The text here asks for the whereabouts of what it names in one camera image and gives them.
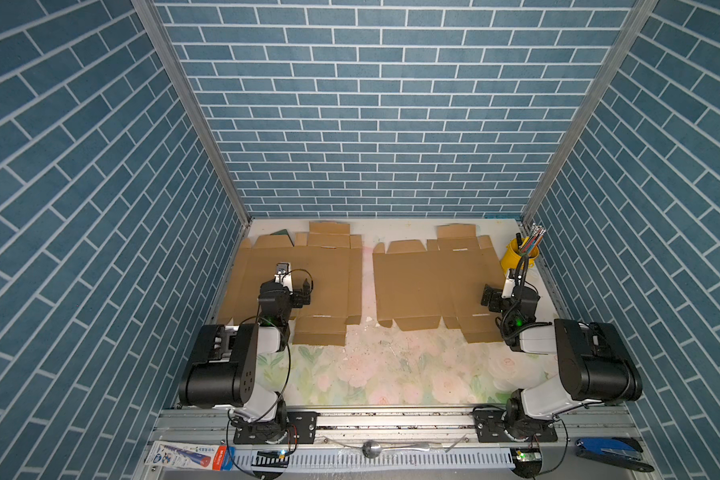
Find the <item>metal spoon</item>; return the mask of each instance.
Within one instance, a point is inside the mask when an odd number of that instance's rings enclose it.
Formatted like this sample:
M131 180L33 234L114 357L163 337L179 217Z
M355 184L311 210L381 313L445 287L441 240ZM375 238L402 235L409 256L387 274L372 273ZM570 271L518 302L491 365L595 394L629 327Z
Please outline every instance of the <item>metal spoon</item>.
M362 454L366 458L376 458L385 450L418 450L420 452L429 452L430 445L428 443L413 443L411 445L400 445L394 447L382 447L375 440L368 440L362 444Z

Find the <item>floral tablecloth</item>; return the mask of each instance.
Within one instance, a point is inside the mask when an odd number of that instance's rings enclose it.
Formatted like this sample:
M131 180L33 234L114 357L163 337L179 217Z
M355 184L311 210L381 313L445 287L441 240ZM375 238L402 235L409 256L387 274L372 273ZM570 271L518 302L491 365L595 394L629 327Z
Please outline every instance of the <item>floral tablecloth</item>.
M400 331L366 317L347 328L346 346L291 346L288 405L437 405L506 402L517 388L557 375L557 357L512 352L503 343L466 343L460 330ZM259 355L256 378L279 391L286 352Z

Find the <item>brick wallpaper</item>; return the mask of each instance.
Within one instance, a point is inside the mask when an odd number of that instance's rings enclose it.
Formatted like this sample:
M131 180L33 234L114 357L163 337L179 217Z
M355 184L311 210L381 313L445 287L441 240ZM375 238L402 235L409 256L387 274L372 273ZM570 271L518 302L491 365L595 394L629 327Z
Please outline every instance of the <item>brick wallpaper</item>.
M128 0L0 0L0 480L133 473L239 230Z
M544 202L571 312L613 321L664 478L720 479L720 0L660 0Z
M518 217L632 3L158 1L254 216L451 217Z

